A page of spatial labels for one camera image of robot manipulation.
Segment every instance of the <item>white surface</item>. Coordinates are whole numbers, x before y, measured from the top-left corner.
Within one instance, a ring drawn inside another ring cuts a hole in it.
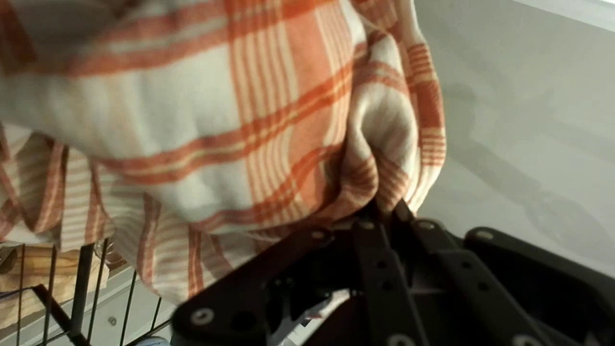
[[[311,320],[306,328],[298,326],[281,346],[298,346],[306,345],[310,337],[331,318],[331,314],[350,299],[348,291],[338,291],[333,295],[333,301],[323,308],[319,320]]]
[[[615,34],[615,0],[515,0]]]
[[[519,3],[417,0],[450,160],[423,208],[615,276],[615,35]]]

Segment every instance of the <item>orange plaid towel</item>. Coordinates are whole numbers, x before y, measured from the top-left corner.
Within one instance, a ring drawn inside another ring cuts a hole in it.
[[[444,164],[411,0],[0,0],[0,120],[0,239],[114,235],[175,303]]]

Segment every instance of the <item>black plastic object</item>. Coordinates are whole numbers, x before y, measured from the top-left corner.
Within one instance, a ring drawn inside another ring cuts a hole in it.
[[[308,346],[615,346],[615,282],[494,230],[415,220],[298,232],[185,303],[173,346],[273,346],[335,291]]]

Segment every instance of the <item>metal wire rack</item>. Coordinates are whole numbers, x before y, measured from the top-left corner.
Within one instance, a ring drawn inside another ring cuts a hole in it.
[[[110,243],[79,251],[77,278],[71,301],[56,301],[56,258],[52,249],[48,283],[27,287],[25,258],[27,247],[21,247],[19,289],[4,293],[0,299],[17,301],[17,316],[12,328],[0,331],[2,346],[163,346],[171,339],[167,331],[169,316],[175,306],[154,297],[140,282],[135,270],[123,266],[108,280],[106,258]],[[35,297],[39,314],[25,314],[25,301]]]

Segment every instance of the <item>dish towel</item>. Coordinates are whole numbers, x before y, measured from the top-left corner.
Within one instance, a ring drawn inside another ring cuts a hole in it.
[[[4,245],[115,237],[171,303],[446,157],[413,0],[0,0],[0,122]]]

